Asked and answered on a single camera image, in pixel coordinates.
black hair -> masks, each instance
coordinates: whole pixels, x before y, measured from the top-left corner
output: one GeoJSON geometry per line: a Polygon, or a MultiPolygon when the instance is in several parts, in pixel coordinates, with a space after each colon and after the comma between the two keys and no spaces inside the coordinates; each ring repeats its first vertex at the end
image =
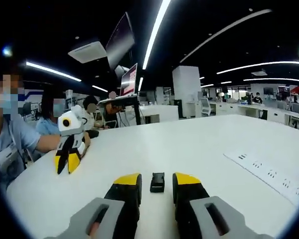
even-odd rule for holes
{"type": "Polygon", "coordinates": [[[52,87],[44,89],[41,101],[41,116],[44,119],[49,119],[53,112],[53,100],[64,98],[65,95],[63,92],[57,91],[52,87]]]}
{"type": "Polygon", "coordinates": [[[87,110],[89,104],[95,104],[95,105],[97,105],[98,101],[97,101],[97,99],[94,96],[90,95],[90,96],[87,96],[84,99],[84,101],[83,101],[83,107],[84,107],[84,109],[87,110]]]}

white round table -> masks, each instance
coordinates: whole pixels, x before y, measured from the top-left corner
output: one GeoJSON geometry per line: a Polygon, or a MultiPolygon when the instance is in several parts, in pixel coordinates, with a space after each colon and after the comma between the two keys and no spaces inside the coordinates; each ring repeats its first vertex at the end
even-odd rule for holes
{"type": "Polygon", "coordinates": [[[143,191],[135,238],[174,239],[172,174],[182,172],[199,178],[210,196],[241,212],[255,232],[276,237],[297,208],[223,155],[239,147],[299,173],[299,130],[245,116],[218,116],[103,130],[71,175],[66,169],[56,174],[55,151],[49,152],[10,184],[7,198],[34,238],[57,236],[78,210],[104,197],[115,179],[139,172],[143,191]],[[165,172],[164,193],[150,193],[153,172],[165,172]]]}

blue shirt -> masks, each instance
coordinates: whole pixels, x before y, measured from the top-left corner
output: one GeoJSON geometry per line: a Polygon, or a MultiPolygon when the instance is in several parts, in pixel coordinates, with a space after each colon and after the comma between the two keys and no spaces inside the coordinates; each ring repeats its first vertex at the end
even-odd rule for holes
{"type": "Polygon", "coordinates": [[[41,135],[49,135],[49,134],[60,135],[58,124],[52,122],[50,119],[45,119],[43,117],[39,119],[35,129],[41,135]]]}
{"type": "MultiPolygon", "coordinates": [[[[18,151],[22,154],[23,149],[27,148],[33,152],[41,135],[29,126],[20,115],[17,115],[12,120],[3,119],[2,130],[0,134],[0,152],[7,148],[12,143],[12,137],[9,133],[8,122],[11,127],[12,135],[18,151]]],[[[4,180],[11,181],[16,178],[23,170],[24,164],[20,155],[18,155],[16,169],[13,175],[3,175],[4,180]]]]}

gray gripper housing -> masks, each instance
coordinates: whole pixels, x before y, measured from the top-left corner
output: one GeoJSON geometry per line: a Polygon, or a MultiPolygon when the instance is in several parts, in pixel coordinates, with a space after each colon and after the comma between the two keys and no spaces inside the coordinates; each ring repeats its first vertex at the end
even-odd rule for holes
{"type": "Polygon", "coordinates": [[[202,238],[204,239],[272,239],[266,234],[257,234],[245,224],[244,216],[219,197],[209,197],[190,201],[196,215],[202,238]],[[222,236],[213,221],[211,214],[218,217],[227,231],[222,236]]]}
{"type": "Polygon", "coordinates": [[[57,237],[45,239],[111,239],[116,222],[125,202],[105,198],[95,198],[70,219],[69,227],[57,237]],[[95,235],[90,237],[89,230],[100,211],[107,208],[106,213],[95,235]]]}

black ceiling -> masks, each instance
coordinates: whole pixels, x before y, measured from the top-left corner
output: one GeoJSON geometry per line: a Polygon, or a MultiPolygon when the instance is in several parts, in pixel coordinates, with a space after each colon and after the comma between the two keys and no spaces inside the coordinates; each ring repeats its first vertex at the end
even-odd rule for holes
{"type": "MultiPolygon", "coordinates": [[[[40,88],[30,82],[48,82],[62,89],[106,95],[92,88],[97,85],[115,90],[120,85],[107,62],[81,64],[68,56],[78,41],[98,37],[107,43],[123,13],[129,13],[136,44],[121,61],[131,67],[143,65],[151,30],[161,0],[107,0],[82,5],[53,4],[5,6],[5,19],[0,19],[0,51],[11,44],[13,53],[27,60],[67,73],[82,82],[53,76],[35,69],[26,70],[26,87],[40,88]]],[[[253,78],[251,72],[264,69],[268,76],[299,79],[299,65],[268,65],[217,75],[216,72],[263,62],[299,60],[299,3],[293,1],[242,0],[171,0],[157,34],[142,90],[172,85],[172,70],[200,43],[231,23],[252,13],[271,9],[256,16],[203,45],[182,65],[198,66],[204,84],[232,81],[241,84],[253,78]]]]}

